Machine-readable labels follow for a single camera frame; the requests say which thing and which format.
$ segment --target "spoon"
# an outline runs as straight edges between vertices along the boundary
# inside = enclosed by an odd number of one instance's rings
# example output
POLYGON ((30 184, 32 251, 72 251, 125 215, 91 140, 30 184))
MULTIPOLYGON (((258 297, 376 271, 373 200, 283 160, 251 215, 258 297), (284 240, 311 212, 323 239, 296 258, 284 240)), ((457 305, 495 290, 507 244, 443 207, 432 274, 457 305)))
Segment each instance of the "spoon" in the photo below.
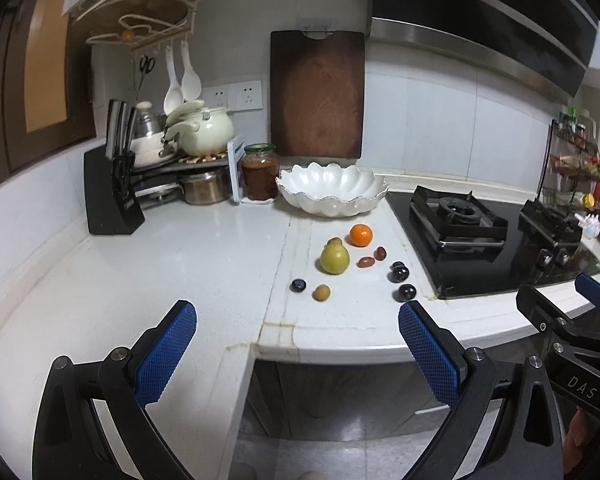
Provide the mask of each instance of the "spoon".
POLYGON ((182 51, 182 64, 184 65, 184 75, 182 76, 182 94, 185 101, 195 101, 202 93, 202 82, 191 66, 189 59, 189 42, 183 40, 180 43, 182 51))
POLYGON ((184 96, 182 95, 182 88, 178 84, 178 78, 176 76, 176 67, 173 64, 173 49, 171 45, 167 45, 164 51, 164 59, 167 62, 167 72, 169 73, 169 89, 164 96, 164 113, 169 115, 178 106, 183 104, 184 96))

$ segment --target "orange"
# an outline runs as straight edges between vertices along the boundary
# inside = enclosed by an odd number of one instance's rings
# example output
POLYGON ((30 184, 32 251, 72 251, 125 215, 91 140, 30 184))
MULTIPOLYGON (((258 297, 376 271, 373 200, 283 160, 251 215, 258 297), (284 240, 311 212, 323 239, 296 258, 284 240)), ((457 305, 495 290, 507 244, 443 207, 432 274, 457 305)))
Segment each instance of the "orange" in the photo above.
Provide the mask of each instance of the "orange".
POLYGON ((368 225, 355 224, 349 231, 349 241, 358 247, 368 246, 373 238, 373 231, 368 225))

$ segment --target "white countertop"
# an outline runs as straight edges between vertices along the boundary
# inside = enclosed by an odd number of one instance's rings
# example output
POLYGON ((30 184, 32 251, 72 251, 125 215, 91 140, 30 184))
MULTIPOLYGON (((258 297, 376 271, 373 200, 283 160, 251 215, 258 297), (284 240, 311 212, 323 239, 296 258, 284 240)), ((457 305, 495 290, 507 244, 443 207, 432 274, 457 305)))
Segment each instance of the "white countertop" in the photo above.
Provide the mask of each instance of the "white countertop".
MULTIPOLYGON (((101 360, 116 346, 131 346, 179 299, 195 305, 197 332, 160 402, 147 411, 198 480, 226 478, 256 357, 323 364, 411 359, 397 326, 397 285, 387 279, 395 260, 410 268, 408 282, 433 319, 465 346, 493 346, 534 332, 516 310, 515 293, 434 299, 386 201, 369 214, 339 220, 307 216, 282 200, 238 207, 172 203, 145 215, 130 237, 86 237, 0 330, 0 453, 23 480, 31 475, 35 421, 54 358, 101 360), (347 246, 351 265, 344 274, 321 273, 315 262, 323 245, 359 222, 373 229, 371 246, 347 246), (387 259, 357 268, 378 245, 387 259), (294 278, 307 281, 304 293, 289 291, 294 278), (332 291, 324 303, 311 298, 320 283, 332 291)), ((600 244, 588 244, 600 258, 600 244)), ((571 316, 588 308, 573 283, 542 292, 571 316)), ((133 473, 101 402, 98 410, 121 466, 133 473)))

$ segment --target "cutting board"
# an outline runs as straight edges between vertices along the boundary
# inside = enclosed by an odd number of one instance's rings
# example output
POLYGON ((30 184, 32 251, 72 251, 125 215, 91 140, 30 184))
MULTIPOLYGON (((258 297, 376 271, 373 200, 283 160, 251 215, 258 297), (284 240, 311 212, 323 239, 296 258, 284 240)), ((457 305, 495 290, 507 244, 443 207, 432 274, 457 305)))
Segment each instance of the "cutting board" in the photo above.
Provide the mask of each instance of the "cutting board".
POLYGON ((363 33, 271 33, 270 126, 279 155, 360 158, 364 106, 363 33))

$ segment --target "bowl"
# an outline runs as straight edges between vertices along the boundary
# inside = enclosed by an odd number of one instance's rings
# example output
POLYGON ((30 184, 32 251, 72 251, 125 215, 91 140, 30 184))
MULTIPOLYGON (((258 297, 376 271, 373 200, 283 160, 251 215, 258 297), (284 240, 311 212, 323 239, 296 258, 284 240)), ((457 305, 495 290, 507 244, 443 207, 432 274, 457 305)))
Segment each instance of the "bowl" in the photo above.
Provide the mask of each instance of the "bowl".
POLYGON ((357 166, 326 168, 312 162, 294 166, 276 179, 278 189, 292 206, 327 218, 344 218, 375 208, 386 195, 388 184, 381 175, 357 166))

